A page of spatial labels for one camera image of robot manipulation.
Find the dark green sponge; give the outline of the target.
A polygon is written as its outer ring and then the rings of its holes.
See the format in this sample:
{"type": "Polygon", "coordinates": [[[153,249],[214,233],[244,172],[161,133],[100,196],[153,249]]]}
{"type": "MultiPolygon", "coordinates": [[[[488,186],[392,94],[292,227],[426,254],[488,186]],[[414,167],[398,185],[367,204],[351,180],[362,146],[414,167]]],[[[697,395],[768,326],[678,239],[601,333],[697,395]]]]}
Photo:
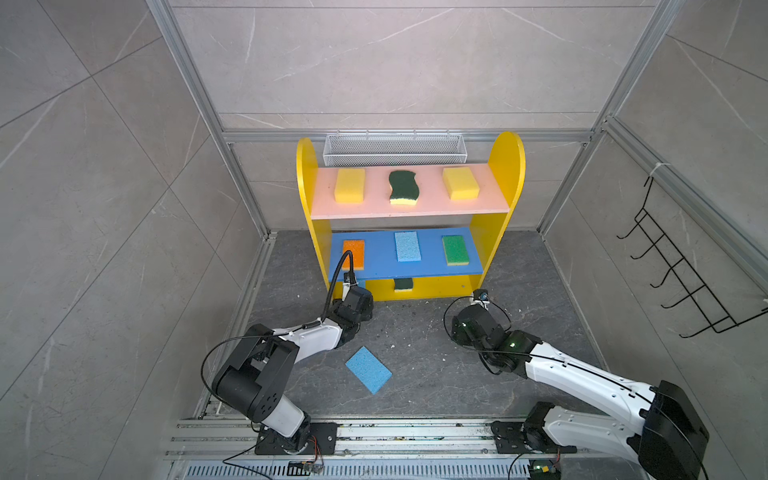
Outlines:
{"type": "Polygon", "coordinates": [[[420,190],[416,182],[416,173],[410,170],[395,170],[388,177],[391,192],[391,205],[415,206],[420,190]]]}
{"type": "Polygon", "coordinates": [[[394,280],[394,290],[401,292],[401,291],[412,291],[414,288],[414,281],[412,278],[396,278],[394,280]]]}

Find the orange sponge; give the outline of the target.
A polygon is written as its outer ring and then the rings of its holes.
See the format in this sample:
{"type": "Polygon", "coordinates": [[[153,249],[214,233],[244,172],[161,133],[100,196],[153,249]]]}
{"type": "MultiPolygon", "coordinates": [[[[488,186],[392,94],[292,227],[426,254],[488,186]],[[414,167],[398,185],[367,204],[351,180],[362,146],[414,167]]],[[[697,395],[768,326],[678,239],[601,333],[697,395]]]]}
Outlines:
{"type": "Polygon", "coordinates": [[[342,253],[351,252],[351,256],[343,262],[343,269],[354,268],[355,271],[362,271],[365,263],[365,241],[362,239],[344,240],[342,243],[342,253]]]}

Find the blue sponge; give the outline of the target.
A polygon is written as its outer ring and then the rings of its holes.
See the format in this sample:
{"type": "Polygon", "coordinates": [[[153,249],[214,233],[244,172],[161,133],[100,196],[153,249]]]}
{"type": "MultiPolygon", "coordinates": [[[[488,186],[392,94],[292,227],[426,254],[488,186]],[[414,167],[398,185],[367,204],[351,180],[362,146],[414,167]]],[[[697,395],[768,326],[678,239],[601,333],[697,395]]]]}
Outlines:
{"type": "Polygon", "coordinates": [[[394,233],[396,256],[401,263],[419,262],[421,251],[418,233],[416,231],[399,231],[394,233]]]}
{"type": "Polygon", "coordinates": [[[361,347],[346,362],[346,367],[372,395],[392,377],[392,372],[366,347],[361,347]]]}

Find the bright green sponge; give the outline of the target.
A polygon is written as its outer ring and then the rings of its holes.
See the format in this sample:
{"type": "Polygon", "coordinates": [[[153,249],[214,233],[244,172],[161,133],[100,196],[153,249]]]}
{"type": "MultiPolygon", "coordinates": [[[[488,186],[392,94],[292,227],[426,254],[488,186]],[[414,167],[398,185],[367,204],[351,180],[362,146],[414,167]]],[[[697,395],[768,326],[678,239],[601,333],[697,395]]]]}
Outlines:
{"type": "Polygon", "coordinates": [[[446,235],[441,240],[447,266],[466,266],[470,263],[470,256],[462,235],[446,235]]]}

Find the yellow sponge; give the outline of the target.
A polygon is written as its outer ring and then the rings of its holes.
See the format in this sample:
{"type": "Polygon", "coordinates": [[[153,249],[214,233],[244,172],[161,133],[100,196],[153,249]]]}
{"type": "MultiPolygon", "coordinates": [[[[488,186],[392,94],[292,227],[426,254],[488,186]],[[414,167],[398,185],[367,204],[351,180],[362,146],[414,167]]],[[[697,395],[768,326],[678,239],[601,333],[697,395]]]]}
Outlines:
{"type": "Polygon", "coordinates": [[[479,195],[479,184],[469,167],[446,167],[442,178],[451,201],[474,200],[479,195]]]}
{"type": "Polygon", "coordinates": [[[366,170],[340,168],[337,171],[334,200],[338,204],[361,204],[365,195],[366,170]]]}

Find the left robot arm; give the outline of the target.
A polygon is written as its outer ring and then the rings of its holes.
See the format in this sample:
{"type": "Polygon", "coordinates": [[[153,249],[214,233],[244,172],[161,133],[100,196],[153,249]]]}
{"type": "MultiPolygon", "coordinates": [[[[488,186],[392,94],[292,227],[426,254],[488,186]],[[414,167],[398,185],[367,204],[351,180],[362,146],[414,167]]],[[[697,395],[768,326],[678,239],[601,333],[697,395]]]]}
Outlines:
{"type": "Polygon", "coordinates": [[[234,339],[234,349],[207,388],[298,451],[308,441],[311,419],[284,395],[294,365],[353,339],[373,308],[373,294],[355,285],[315,321],[277,330],[256,324],[234,339]]]}

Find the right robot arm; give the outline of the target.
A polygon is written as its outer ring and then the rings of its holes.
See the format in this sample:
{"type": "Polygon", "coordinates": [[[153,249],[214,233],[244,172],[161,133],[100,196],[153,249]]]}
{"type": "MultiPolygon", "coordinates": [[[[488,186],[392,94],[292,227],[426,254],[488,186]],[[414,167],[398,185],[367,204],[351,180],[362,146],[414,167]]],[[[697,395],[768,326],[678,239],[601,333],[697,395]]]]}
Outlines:
{"type": "Polygon", "coordinates": [[[587,449],[633,462],[654,479],[709,476],[704,457],[710,435],[682,388],[626,379],[573,358],[533,334],[503,327],[491,315],[492,305],[475,294],[457,315],[444,317],[449,339],[475,352],[493,375],[511,373],[548,385],[597,410],[539,401],[521,423],[493,422],[500,451],[587,449]]]}

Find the yellow shelf with coloured boards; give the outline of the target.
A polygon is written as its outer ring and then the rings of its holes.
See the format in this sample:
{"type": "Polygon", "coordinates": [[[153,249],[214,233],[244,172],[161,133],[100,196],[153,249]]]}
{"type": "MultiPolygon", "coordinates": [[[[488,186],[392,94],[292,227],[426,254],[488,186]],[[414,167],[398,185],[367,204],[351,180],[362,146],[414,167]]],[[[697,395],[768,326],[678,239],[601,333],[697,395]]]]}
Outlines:
{"type": "Polygon", "coordinates": [[[472,169],[480,192],[476,199],[451,201],[442,172],[450,165],[370,166],[366,170],[365,195],[361,204],[338,204],[334,188],[338,168],[320,167],[312,142],[297,145],[296,170],[299,197],[307,220],[326,290],[342,294],[343,276],[335,271],[351,252],[342,253],[344,240],[365,241],[364,269],[355,277],[365,283],[377,301],[415,300],[468,296],[482,287],[508,223],[522,194],[526,155],[519,135],[502,133],[494,142],[485,164],[466,164],[472,169]],[[389,174],[395,170],[416,173],[420,195],[415,206],[391,205],[389,174]],[[419,262],[397,260],[395,230],[335,232],[331,222],[339,219],[450,217],[468,215],[466,227],[411,228],[418,233],[419,262]],[[470,256],[466,266],[447,266],[441,238],[462,235],[470,256]],[[396,278],[412,278],[412,291],[395,291],[396,278]]]}

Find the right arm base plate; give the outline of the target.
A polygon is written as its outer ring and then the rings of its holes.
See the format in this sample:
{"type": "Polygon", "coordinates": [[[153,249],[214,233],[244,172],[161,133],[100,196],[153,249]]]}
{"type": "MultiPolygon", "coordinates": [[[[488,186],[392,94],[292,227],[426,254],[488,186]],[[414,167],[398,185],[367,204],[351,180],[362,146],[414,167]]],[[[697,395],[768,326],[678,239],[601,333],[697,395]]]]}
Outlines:
{"type": "Polygon", "coordinates": [[[573,454],[577,448],[556,443],[544,429],[527,422],[494,421],[490,424],[499,454],[573,454]]]}

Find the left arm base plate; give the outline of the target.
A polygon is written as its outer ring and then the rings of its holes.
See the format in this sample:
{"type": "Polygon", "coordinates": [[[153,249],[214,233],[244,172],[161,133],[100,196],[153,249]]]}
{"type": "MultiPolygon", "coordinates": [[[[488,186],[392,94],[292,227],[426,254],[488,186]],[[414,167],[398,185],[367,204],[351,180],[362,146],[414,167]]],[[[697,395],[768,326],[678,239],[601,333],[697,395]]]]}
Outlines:
{"type": "Polygon", "coordinates": [[[339,425],[331,422],[304,423],[290,437],[263,427],[255,446],[256,455],[331,455],[335,452],[339,425]]]}

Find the aluminium mounting rail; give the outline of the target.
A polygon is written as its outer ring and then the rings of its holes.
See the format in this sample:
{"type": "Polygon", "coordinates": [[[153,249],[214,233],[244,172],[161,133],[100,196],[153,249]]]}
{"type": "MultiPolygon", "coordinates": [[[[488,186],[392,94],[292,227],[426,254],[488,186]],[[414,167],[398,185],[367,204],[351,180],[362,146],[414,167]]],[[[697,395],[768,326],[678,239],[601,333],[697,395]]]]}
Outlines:
{"type": "Polygon", "coordinates": [[[604,453],[499,454],[489,419],[326,418],[335,452],[256,455],[260,430],[236,416],[180,420],[161,445],[172,479],[643,479],[604,453]]]}

